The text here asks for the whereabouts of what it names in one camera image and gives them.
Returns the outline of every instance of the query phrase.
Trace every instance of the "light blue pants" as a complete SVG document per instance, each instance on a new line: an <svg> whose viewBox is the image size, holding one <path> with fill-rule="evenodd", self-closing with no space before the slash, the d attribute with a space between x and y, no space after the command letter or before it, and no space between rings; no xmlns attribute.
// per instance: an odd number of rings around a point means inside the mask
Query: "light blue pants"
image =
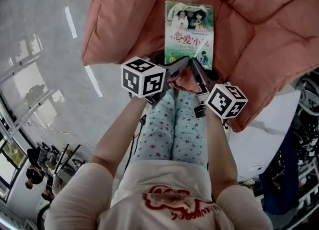
<svg viewBox="0 0 319 230"><path fill-rule="evenodd" d="M176 102L172 89L147 113L133 161L172 160L207 166L202 153L203 123L194 113L195 95L179 91Z"/></svg>

